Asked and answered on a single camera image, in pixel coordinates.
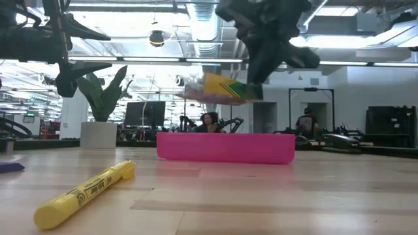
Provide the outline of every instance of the potted plant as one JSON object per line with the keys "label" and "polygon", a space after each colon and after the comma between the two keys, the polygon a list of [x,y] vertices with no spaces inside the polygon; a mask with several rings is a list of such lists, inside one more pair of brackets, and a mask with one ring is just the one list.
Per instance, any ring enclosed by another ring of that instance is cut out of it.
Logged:
{"label": "potted plant", "polygon": [[93,73],[86,78],[77,80],[78,88],[90,104],[94,122],[81,124],[81,148],[115,148],[117,125],[107,120],[122,97],[120,86],[126,76],[127,65],[122,67],[115,75],[106,89],[102,88],[99,79]]}

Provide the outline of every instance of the yellow highlighter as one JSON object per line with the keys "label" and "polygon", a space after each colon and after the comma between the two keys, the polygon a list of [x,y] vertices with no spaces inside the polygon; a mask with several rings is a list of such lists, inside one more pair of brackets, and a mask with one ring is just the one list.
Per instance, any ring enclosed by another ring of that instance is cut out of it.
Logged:
{"label": "yellow highlighter", "polygon": [[33,216],[36,226],[43,230],[57,227],[110,185],[121,178],[132,178],[135,174],[135,166],[136,164],[131,161],[122,161],[41,206]]}

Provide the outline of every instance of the woman with dark hair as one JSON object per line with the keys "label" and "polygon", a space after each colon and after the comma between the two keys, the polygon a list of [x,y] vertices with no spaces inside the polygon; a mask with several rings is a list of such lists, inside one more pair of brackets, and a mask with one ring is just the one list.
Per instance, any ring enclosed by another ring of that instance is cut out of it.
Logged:
{"label": "woman with dark hair", "polygon": [[205,113],[201,116],[201,121],[203,122],[202,125],[196,127],[195,132],[197,133],[225,133],[224,130],[218,128],[216,123],[218,122],[219,118],[217,113],[209,112]]}

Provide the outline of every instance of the pink plastic bin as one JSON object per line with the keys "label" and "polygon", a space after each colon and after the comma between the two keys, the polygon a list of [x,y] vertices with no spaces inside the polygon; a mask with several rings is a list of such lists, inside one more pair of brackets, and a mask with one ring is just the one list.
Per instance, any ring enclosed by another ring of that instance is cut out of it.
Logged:
{"label": "pink plastic bin", "polygon": [[168,160],[289,164],[293,134],[157,133],[158,157]]}

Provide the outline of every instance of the wooden table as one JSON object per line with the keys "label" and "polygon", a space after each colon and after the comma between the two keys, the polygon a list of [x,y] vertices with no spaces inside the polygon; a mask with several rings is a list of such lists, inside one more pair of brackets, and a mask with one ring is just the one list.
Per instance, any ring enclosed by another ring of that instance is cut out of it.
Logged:
{"label": "wooden table", "polygon": [[[51,232],[33,213],[114,163],[137,163]],[[15,151],[0,161],[0,234],[415,235],[418,161],[298,151],[289,166],[162,161],[152,148]]]}

